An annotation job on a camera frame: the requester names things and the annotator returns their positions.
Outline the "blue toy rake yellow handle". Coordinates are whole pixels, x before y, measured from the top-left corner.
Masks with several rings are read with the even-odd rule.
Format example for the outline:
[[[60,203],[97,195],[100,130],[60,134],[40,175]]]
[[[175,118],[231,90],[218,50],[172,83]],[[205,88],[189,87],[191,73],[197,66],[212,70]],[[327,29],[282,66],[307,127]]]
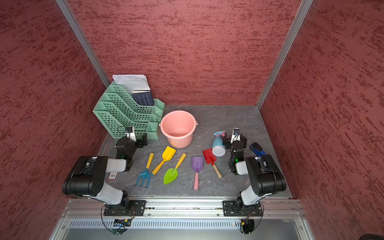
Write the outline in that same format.
[[[140,186],[143,186],[144,182],[147,182],[146,188],[149,187],[149,183],[151,180],[151,173],[149,172],[149,168],[151,166],[153,158],[154,158],[154,153],[150,153],[148,161],[147,161],[146,169],[139,174],[135,186],[137,186],[139,184],[139,181],[142,180]]]

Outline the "purple toy shovel pink handle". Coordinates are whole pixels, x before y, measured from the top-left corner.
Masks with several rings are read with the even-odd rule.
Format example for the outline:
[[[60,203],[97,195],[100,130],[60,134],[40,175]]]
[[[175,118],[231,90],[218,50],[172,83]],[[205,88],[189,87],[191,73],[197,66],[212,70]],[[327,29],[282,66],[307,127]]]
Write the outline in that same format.
[[[193,156],[191,159],[192,169],[195,171],[194,190],[199,190],[199,172],[204,167],[204,158],[201,156]]]

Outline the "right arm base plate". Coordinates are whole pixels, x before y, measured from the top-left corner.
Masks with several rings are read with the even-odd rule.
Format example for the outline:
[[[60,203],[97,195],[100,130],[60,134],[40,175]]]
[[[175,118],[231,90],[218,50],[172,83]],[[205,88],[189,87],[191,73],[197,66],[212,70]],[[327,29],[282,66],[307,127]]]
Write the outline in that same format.
[[[260,203],[246,206],[238,201],[222,201],[225,217],[261,217],[263,209]]]

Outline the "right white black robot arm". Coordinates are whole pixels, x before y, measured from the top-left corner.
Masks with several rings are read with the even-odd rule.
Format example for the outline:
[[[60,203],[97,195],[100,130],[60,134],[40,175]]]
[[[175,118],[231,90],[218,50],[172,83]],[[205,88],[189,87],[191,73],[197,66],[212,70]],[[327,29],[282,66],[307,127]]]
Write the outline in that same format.
[[[260,201],[271,195],[284,192],[287,182],[271,155],[264,152],[258,143],[250,145],[254,157],[245,157],[244,150],[247,139],[238,129],[232,136],[224,134],[223,145],[231,152],[228,165],[235,175],[247,175],[250,185],[235,201],[223,201],[223,210],[226,217],[234,216],[260,216],[262,208]]]

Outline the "green toy trowel yellow handle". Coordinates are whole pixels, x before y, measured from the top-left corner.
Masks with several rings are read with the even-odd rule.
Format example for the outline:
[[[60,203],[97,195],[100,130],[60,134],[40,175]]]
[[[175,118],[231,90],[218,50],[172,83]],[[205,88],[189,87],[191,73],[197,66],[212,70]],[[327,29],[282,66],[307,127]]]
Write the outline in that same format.
[[[164,185],[167,185],[171,182],[173,182],[177,177],[178,177],[178,168],[186,158],[187,154],[183,153],[182,156],[180,157],[177,165],[173,169],[168,169],[164,175],[163,183]]]

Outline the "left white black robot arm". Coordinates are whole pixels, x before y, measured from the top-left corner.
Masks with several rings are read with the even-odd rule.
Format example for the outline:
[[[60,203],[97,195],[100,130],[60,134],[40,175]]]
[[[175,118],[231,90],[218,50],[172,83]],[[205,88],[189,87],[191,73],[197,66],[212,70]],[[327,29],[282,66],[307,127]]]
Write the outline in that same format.
[[[105,176],[107,173],[130,171],[136,150],[147,144],[146,133],[139,137],[131,132],[118,140],[115,158],[79,157],[63,183],[63,194],[92,198],[104,203],[105,206],[101,210],[104,216],[143,216],[147,202],[130,200],[126,191],[109,185]]]

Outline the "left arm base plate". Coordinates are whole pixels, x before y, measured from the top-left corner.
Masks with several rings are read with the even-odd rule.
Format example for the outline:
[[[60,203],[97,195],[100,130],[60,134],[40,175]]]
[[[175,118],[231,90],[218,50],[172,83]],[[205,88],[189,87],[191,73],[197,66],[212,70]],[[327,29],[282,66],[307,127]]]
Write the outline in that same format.
[[[107,217],[142,217],[146,208],[145,200],[122,201],[119,205],[106,205],[103,215]]]

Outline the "red toy shovel wooden handle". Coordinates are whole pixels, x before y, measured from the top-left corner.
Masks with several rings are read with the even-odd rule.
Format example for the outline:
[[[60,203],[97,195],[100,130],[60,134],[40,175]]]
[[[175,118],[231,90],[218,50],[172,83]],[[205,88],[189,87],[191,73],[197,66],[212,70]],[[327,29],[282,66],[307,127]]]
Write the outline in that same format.
[[[217,159],[216,159],[216,156],[213,154],[212,149],[204,150],[203,151],[203,155],[204,155],[204,158],[206,160],[206,163],[208,165],[211,164],[213,166],[213,168],[214,168],[218,178],[221,179],[223,176],[222,176],[222,174],[220,173],[220,171],[218,170],[218,168],[215,165],[215,161]]]

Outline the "teal pink spray bottle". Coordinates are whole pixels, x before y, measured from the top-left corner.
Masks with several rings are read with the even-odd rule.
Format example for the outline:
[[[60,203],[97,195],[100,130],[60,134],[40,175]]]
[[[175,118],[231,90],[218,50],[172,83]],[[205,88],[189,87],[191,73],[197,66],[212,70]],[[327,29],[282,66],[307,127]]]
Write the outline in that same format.
[[[226,154],[226,147],[223,145],[223,137],[225,135],[225,131],[218,131],[214,133],[215,139],[212,145],[212,153],[216,157],[222,157]]]

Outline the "yellow toy shovel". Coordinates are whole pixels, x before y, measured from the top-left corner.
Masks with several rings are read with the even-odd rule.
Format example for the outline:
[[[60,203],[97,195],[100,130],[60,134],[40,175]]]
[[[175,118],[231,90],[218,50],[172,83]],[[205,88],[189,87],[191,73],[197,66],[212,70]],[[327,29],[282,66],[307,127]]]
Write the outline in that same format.
[[[155,167],[155,169],[152,171],[152,175],[155,176],[158,171],[161,169],[161,167],[164,165],[165,162],[170,161],[174,154],[176,153],[176,149],[171,147],[166,147],[162,154],[163,160]]]

